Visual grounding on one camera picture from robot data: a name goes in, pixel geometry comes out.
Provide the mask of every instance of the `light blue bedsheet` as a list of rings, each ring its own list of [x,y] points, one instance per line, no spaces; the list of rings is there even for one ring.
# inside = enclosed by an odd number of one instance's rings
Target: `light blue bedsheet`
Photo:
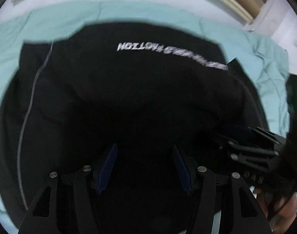
[[[288,54],[266,36],[200,19],[167,5],[135,1],[71,1],[48,6],[0,24],[0,103],[18,69],[24,41],[45,42],[71,36],[86,24],[140,21],[170,26],[219,43],[226,60],[238,58],[256,86],[270,130],[285,136],[289,130],[285,81]],[[0,198],[0,222],[17,233]]]

